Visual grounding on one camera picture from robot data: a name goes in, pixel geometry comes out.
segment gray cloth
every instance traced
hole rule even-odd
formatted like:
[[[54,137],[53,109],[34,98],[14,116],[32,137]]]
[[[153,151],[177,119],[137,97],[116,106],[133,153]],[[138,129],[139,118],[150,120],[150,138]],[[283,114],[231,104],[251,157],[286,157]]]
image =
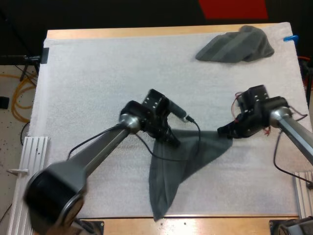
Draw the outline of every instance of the gray cloth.
[[[173,130],[181,144],[173,148],[155,141],[153,153],[166,159],[183,159],[174,162],[153,158],[150,165],[149,193],[154,220],[161,219],[170,208],[178,186],[193,173],[217,159],[231,145],[232,140],[220,138],[215,131],[201,132],[201,147],[198,155],[198,131]]]
[[[197,60],[224,63],[250,62],[274,54],[263,30],[245,25],[239,32],[230,32],[213,38],[196,55]]]

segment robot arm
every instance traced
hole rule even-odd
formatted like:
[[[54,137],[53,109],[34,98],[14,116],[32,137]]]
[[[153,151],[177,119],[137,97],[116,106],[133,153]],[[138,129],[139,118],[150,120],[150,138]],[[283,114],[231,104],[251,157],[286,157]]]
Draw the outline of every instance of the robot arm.
[[[218,129],[220,136],[247,138],[269,126],[279,128],[313,165],[313,134],[292,118],[290,106],[284,98],[269,98],[261,85],[249,88],[237,100],[241,113],[233,122]],[[312,235],[313,217],[281,222],[271,234]]]
[[[121,111],[119,123],[93,143],[68,161],[51,164],[34,175],[24,195],[33,229],[43,235],[75,224],[81,227],[83,234],[97,234],[88,232],[75,220],[87,193],[87,177],[129,134],[140,130],[156,140],[179,146],[179,140],[167,123],[170,113],[181,119],[186,116],[183,109],[163,94],[150,90],[142,104],[130,101]]]

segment black background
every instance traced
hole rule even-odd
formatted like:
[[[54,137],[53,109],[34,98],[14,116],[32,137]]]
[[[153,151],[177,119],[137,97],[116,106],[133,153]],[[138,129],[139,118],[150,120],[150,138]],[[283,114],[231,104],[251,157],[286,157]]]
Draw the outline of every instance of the black background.
[[[0,64],[21,63],[7,55],[40,55],[49,29],[155,27],[290,22],[299,55],[313,55],[313,1],[266,0],[268,20],[206,20],[197,0],[1,0],[0,10],[23,38],[0,19]]]

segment blue clip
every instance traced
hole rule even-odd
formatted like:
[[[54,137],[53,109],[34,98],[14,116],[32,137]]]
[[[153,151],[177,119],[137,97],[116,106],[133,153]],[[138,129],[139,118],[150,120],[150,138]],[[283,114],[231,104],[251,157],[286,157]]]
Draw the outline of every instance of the blue clip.
[[[284,42],[288,42],[288,41],[294,41],[294,44],[297,45],[298,41],[299,41],[299,36],[298,35],[292,35],[292,36],[288,36],[286,38],[284,38]]]

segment metal bracket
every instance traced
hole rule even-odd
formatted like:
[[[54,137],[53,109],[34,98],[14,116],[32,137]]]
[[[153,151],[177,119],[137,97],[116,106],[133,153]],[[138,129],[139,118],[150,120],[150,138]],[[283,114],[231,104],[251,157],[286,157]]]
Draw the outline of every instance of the metal bracket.
[[[312,181],[313,172],[296,172],[295,175]],[[294,178],[295,192],[298,202],[299,217],[301,219],[313,216],[313,190],[307,187],[307,183]]]
[[[12,175],[18,176],[21,175],[28,175],[28,169],[8,169],[6,172],[11,173]]]
[[[25,137],[19,169],[8,170],[18,178],[7,235],[33,235],[28,207],[23,197],[29,179],[44,167],[48,142],[49,137]]]

